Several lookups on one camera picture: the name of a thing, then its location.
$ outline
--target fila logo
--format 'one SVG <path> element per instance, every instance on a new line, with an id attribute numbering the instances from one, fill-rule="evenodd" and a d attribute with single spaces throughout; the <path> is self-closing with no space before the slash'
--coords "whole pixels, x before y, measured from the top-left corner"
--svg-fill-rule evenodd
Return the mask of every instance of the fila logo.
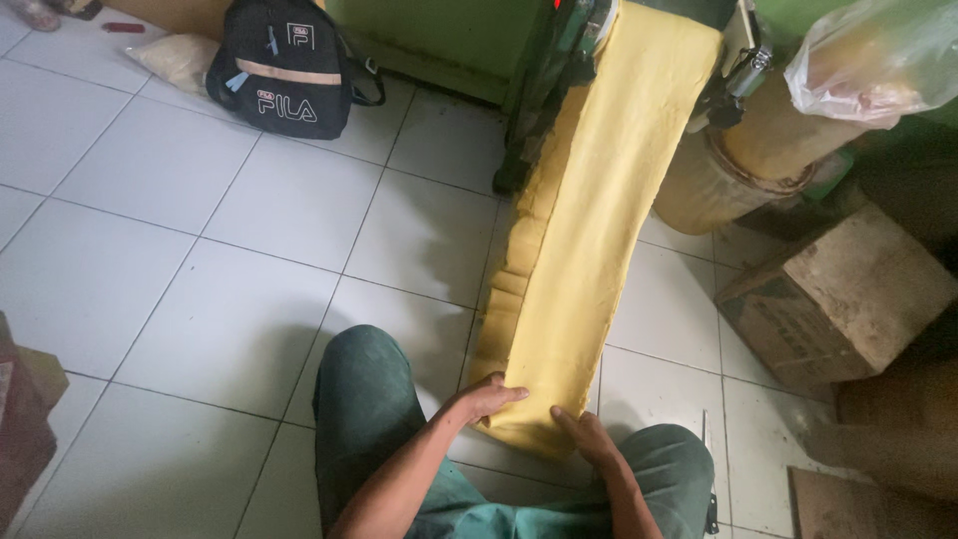
<path id="1" fill-rule="evenodd" d="M 313 40 L 312 26 L 309 24 L 286 23 L 286 40 L 289 44 L 298 47 L 308 45 L 310 49 L 316 50 L 316 43 Z"/>
<path id="2" fill-rule="evenodd" d="M 277 114 L 279 114 L 280 118 L 300 120 L 303 122 L 316 121 L 316 113 L 313 112 L 312 106 L 309 105 L 309 101 L 305 99 L 302 103 L 300 103 L 299 108 L 292 110 L 289 107 L 289 96 L 274 94 L 273 92 L 267 92 L 266 90 L 257 90 L 256 96 L 260 98 L 260 114 L 265 114 L 267 109 L 272 108 Z"/>

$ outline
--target white tile floor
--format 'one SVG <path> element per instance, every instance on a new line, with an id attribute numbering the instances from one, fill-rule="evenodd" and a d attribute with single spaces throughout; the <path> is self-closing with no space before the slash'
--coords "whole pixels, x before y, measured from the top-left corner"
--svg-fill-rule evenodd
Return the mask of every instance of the white tile floor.
<path id="1" fill-rule="evenodd" d="M 329 338 L 394 335 L 427 414 L 464 383 L 510 226 L 490 196 L 501 118 L 390 79 L 336 141 L 263 134 L 122 54 L 159 31 L 105 20 L 127 17 L 31 33 L 0 3 L 0 309 L 71 382 L 9 536 L 317 537 L 308 403 Z M 700 432 L 709 411 L 722 539 L 793 536 L 785 467 L 817 466 L 790 429 L 828 411 L 779 390 L 712 303 L 777 247 L 754 236 L 650 216 L 589 405 L 616 437 Z M 450 456 L 510 503 L 590 480 L 471 430 Z"/>

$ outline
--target hand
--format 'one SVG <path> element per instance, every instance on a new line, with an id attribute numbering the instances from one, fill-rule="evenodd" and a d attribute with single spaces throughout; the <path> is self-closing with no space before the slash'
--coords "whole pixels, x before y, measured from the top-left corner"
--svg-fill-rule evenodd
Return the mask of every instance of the hand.
<path id="1" fill-rule="evenodd" d="M 584 411 L 582 417 L 575 419 L 558 406 L 549 409 L 556 423 L 562 429 L 572 436 L 579 448 L 582 457 L 589 461 L 596 468 L 602 468 L 615 461 L 619 455 L 619 449 L 612 443 L 612 438 L 608 437 L 599 416 Z"/>
<path id="2" fill-rule="evenodd" d="M 462 410 L 467 424 L 496 413 L 506 403 L 521 401 L 529 396 L 525 387 L 506 387 L 506 375 L 493 372 L 453 397 L 455 406 Z"/>

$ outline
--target sack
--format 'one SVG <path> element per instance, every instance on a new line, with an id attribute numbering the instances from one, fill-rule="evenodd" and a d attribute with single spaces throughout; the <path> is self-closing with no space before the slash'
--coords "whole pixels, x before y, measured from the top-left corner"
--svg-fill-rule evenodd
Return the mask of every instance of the sack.
<path id="1" fill-rule="evenodd" d="M 219 43 L 196 34 L 160 37 L 149 45 L 126 47 L 126 55 L 180 90 L 207 97 L 203 78 L 217 55 Z"/>
<path id="2" fill-rule="evenodd" d="M 255 128 L 332 140 L 352 103 L 386 102 L 375 63 L 351 57 L 330 16 L 310 0 L 234 0 L 223 26 L 206 89 Z M 353 85 L 365 72 L 376 80 L 376 102 Z"/>
<path id="3" fill-rule="evenodd" d="M 812 25 L 785 70 L 791 100 L 890 129 L 958 95 L 958 1 L 858 0 Z"/>

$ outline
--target dough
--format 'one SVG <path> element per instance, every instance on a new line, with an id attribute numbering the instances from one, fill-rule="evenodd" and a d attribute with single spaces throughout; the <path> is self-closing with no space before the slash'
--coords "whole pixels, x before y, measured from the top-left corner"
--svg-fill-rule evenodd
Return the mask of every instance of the dough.
<path id="1" fill-rule="evenodd" d="M 598 76 L 565 98 L 490 281 L 470 379 L 502 370 L 530 396 L 480 431 L 545 457 L 574 449 L 549 408 L 585 410 L 639 227 L 720 44 L 690 19 L 620 4 Z"/>

